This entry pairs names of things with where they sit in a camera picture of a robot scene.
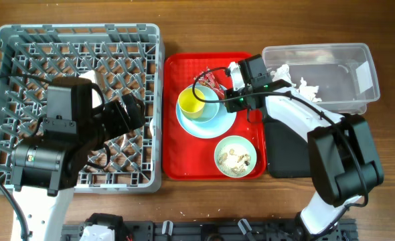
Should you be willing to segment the yellow plastic cup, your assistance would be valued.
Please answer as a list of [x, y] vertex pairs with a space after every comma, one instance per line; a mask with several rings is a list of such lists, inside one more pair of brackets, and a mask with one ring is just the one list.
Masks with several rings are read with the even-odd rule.
[[205, 100], [205, 96], [201, 90], [187, 88], [183, 90], [178, 97], [178, 104], [181, 113], [188, 119], [197, 119], [201, 117], [205, 103], [198, 100], [195, 96]]

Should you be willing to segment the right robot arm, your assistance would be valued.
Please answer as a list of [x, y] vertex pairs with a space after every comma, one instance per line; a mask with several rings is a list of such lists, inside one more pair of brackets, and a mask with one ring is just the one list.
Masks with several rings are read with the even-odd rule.
[[307, 142], [315, 194], [297, 216], [303, 237], [315, 240], [330, 233], [348, 209], [366, 207], [369, 192], [383, 183], [380, 158], [363, 116], [325, 110], [283, 80], [224, 94], [228, 111], [260, 108]]

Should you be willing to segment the white tissue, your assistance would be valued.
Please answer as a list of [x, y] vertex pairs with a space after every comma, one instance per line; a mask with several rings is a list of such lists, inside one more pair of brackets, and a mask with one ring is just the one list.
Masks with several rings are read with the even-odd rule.
[[288, 64], [283, 64], [281, 67], [277, 68], [270, 72], [273, 81], [284, 80], [291, 84], [292, 87], [296, 87], [297, 85], [292, 82], [290, 75], [290, 67]]
[[317, 97], [319, 86], [310, 86], [304, 78], [300, 79], [300, 85], [298, 87], [299, 94], [305, 97], [311, 102], [321, 102], [322, 99]]

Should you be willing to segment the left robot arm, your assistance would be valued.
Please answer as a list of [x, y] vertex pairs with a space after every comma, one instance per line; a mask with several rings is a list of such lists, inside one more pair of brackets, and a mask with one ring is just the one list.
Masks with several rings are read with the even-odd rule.
[[92, 105], [99, 86], [89, 79], [60, 77], [48, 85], [47, 114], [38, 121], [42, 135], [24, 138], [12, 152], [13, 196], [25, 218], [30, 240], [59, 240], [79, 172], [92, 151], [145, 124], [145, 105], [133, 94]]

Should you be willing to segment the rice and peanut shell waste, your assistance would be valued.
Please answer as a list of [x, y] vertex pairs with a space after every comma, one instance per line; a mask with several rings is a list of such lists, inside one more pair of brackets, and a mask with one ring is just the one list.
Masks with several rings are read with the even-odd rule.
[[228, 175], [242, 175], [250, 165], [249, 151], [242, 145], [224, 145], [217, 157], [217, 164]]

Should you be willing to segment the white plastic spoon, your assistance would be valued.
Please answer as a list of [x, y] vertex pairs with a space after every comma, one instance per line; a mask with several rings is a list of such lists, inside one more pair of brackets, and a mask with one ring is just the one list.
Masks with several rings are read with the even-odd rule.
[[151, 136], [153, 137], [154, 136], [154, 119], [153, 118], [150, 120], [149, 130], [150, 130]]

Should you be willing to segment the red snack wrapper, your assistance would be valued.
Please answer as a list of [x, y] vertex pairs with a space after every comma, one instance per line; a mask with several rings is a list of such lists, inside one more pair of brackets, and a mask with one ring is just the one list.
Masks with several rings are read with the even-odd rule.
[[218, 98], [224, 99], [224, 90], [221, 87], [221, 85], [218, 83], [218, 81], [216, 80], [216, 77], [214, 76], [214, 74], [212, 72], [209, 72], [207, 74], [204, 74], [203, 76], [199, 77], [197, 79], [197, 82], [202, 85], [202, 86], [206, 86], [208, 88], [210, 88], [211, 90], [213, 90]]

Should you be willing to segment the mint green bowl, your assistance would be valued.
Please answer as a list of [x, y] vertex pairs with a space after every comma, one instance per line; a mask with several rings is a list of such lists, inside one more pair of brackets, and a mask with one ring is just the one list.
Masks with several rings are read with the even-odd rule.
[[[239, 144], [244, 146], [250, 153], [251, 156], [251, 162], [250, 165], [248, 166], [248, 169], [242, 174], [242, 175], [228, 175], [227, 173], [224, 173], [222, 171], [222, 169], [219, 167], [219, 165], [217, 164], [217, 157], [218, 154], [220, 152], [220, 150], [222, 149], [222, 147], [224, 145], [229, 145], [229, 144]], [[248, 177], [251, 172], [254, 170], [254, 168], [256, 167], [256, 163], [257, 163], [257, 153], [256, 153], [256, 149], [254, 148], [254, 145], [246, 138], [238, 136], [238, 135], [232, 135], [232, 136], [228, 136], [223, 138], [217, 145], [216, 148], [214, 150], [214, 162], [216, 164], [217, 169], [225, 176], [227, 177], [231, 177], [231, 178], [243, 178], [243, 177]]]

